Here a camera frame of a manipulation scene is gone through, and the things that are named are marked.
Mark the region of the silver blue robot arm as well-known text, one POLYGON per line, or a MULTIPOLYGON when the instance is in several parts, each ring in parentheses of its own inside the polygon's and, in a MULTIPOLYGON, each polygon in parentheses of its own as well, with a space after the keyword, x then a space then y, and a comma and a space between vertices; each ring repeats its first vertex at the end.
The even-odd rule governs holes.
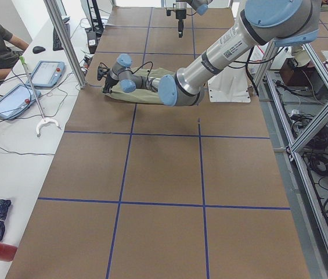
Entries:
POLYGON ((197 14, 203 15, 208 10, 212 0, 192 0, 192 1, 175 1, 171 9, 167 10, 167 16, 172 12, 178 21, 178 37, 182 38, 184 29, 184 20, 187 18, 187 5, 189 5, 197 14))
POLYGON ((204 97, 204 85, 256 45, 274 41, 277 47, 314 41, 319 32, 320 1, 279 0, 245 2, 236 23, 201 56, 174 74, 160 78, 134 75, 131 57, 121 54, 106 74, 104 94, 118 84, 124 93, 137 89, 157 93, 167 106, 192 106, 204 97))

